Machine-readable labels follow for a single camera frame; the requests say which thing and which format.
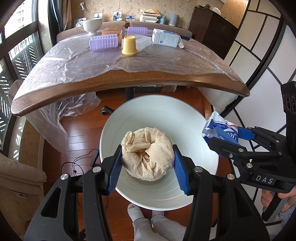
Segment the dark wooden cabinet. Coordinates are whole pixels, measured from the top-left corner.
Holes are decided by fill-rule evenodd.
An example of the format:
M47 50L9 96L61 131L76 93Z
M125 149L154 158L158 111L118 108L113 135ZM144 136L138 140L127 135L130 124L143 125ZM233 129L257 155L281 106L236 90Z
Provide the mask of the dark wooden cabinet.
M238 29L212 10L195 7L188 30L192 38L213 50L224 59Z

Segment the hand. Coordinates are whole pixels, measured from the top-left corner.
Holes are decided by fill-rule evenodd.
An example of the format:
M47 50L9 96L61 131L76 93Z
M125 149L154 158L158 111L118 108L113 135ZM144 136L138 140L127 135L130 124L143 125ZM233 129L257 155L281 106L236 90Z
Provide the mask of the hand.
M296 203L296 186L289 193L278 193L279 198L287 198L288 200L285 205L282 207L281 212L287 211ZM261 203L263 206L268 207L272 201L272 193L268 190L262 190Z

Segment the yellow plastic cup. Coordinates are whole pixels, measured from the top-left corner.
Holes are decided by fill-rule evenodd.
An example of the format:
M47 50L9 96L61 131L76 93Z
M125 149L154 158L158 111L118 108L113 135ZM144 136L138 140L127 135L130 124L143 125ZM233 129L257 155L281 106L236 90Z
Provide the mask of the yellow plastic cup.
M127 56L133 56L137 53L136 49L136 37L135 36L125 36L123 39L123 49L122 54Z

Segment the sock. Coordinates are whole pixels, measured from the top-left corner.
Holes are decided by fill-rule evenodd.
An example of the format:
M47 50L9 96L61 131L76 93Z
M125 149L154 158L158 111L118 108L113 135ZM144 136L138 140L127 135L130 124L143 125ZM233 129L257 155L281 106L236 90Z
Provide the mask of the sock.
M133 203L130 203L128 205L128 215L130 216L132 221L135 221L139 218L145 218L140 207Z
M164 215L165 215L165 212L164 212L164 211L152 210L152 217L153 217L154 215L156 215L156 214L160 214L160 215L164 216Z

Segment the gray sleeve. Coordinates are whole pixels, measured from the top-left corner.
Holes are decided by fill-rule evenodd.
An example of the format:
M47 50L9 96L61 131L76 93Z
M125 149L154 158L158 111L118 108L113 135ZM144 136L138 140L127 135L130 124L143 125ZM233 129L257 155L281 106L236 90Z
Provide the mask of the gray sleeve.
M280 212L278 214L279 219L281 219L281 225L285 226L285 224L287 223L287 221L289 220L289 218L291 217L294 209L295 209L296 205L293 205L292 207L290 207L287 211L285 212Z

